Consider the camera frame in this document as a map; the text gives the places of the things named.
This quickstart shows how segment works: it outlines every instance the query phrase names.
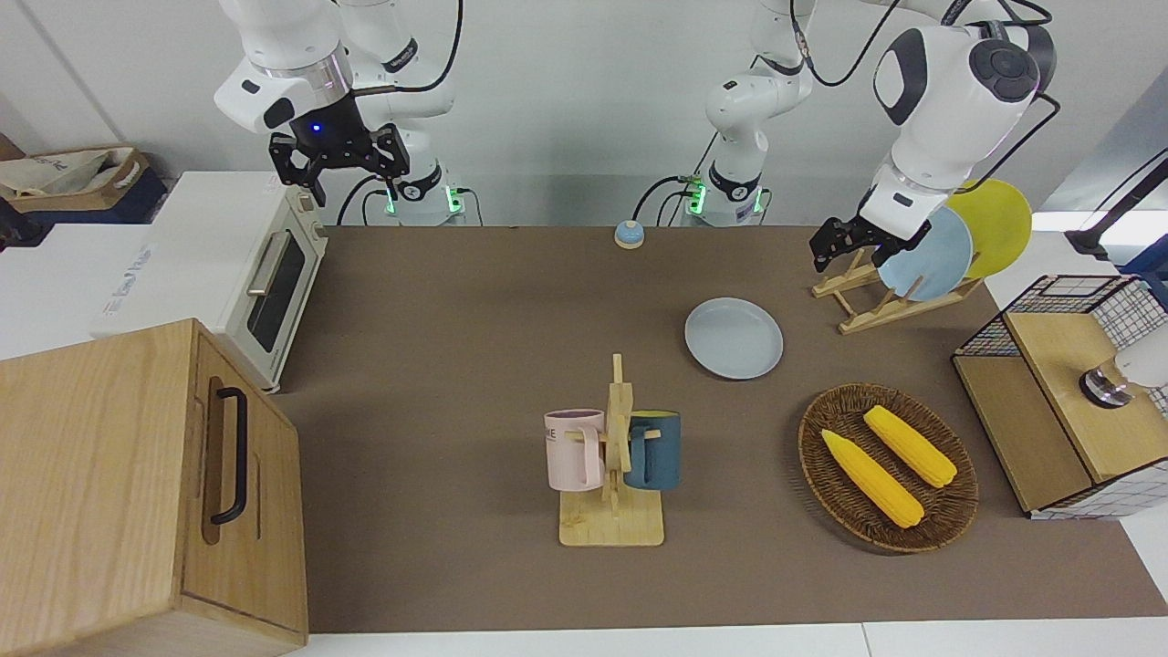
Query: yellow plate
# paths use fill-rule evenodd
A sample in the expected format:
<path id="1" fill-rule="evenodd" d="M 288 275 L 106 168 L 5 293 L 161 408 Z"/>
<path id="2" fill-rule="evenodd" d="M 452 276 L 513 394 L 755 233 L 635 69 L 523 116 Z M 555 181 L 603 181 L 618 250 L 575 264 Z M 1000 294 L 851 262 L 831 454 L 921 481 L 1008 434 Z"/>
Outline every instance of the yellow plate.
<path id="1" fill-rule="evenodd" d="M 1030 203 L 1008 182 L 987 180 L 968 194 L 954 194 L 946 205 L 965 220 L 973 237 L 974 261 L 966 272 L 968 278 L 1006 269 L 1030 242 Z"/>

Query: pink mug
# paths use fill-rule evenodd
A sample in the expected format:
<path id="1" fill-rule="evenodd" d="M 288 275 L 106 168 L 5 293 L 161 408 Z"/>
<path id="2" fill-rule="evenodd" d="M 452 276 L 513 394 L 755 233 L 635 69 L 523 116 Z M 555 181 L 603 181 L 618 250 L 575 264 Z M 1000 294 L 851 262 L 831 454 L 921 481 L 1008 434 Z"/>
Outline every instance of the pink mug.
<path id="1" fill-rule="evenodd" d="M 579 492 L 604 483 L 600 431 L 604 412 L 592 408 L 552 410 L 543 416 L 544 444 L 548 448 L 548 484 L 557 491 Z M 579 431 L 584 440 L 572 440 L 568 431 Z"/>

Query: mug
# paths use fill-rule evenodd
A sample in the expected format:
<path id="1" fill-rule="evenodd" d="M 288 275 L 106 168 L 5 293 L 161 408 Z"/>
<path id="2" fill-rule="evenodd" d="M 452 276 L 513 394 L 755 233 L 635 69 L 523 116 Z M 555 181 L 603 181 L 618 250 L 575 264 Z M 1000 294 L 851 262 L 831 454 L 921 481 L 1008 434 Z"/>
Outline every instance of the mug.
<path id="1" fill-rule="evenodd" d="M 600 433 L 604 412 L 593 408 L 552 410 L 543 416 L 544 444 L 548 448 L 548 485 L 557 491 L 580 492 L 604 484 L 604 455 Z M 579 431 L 584 440 L 568 436 Z"/>
<path id="2" fill-rule="evenodd" d="M 661 437 L 646 438 L 652 429 Z M 681 483 L 681 415 L 673 410 L 634 410 L 628 422 L 633 469 L 625 485 L 647 491 L 667 491 Z"/>

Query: mug handle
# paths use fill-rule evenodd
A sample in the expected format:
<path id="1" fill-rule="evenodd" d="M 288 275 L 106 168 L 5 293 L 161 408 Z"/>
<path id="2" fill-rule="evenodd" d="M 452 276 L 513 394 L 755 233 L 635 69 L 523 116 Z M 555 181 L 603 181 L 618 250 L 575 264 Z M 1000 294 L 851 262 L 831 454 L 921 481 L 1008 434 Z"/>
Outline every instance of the mug handle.
<path id="1" fill-rule="evenodd" d="M 626 476 L 631 479 L 631 485 L 647 486 L 649 485 L 649 455 L 648 450 L 645 449 L 645 428 L 633 427 L 628 430 L 628 437 L 633 469 Z"/>
<path id="2" fill-rule="evenodd" d="M 600 434 L 596 427 L 585 424 L 579 428 L 584 434 L 584 485 L 595 489 L 600 485 Z"/>

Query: corn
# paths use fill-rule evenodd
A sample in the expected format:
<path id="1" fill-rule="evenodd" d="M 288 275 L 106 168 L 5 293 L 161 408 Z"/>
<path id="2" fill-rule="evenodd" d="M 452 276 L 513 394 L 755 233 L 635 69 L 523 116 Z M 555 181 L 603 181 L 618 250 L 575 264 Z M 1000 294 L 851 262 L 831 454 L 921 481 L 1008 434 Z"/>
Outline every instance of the corn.
<path id="1" fill-rule="evenodd" d="M 835 431 L 823 429 L 820 434 L 848 478 L 868 496 L 868 499 L 875 502 L 890 520 L 902 530 L 920 523 L 925 517 L 925 507 L 901 485 L 901 482 L 881 468 L 880 463 L 872 461 L 863 448 Z"/>
<path id="2" fill-rule="evenodd" d="M 864 422 L 901 461 L 934 489 L 948 484 L 957 476 L 957 465 L 891 410 L 876 404 L 864 414 Z"/>

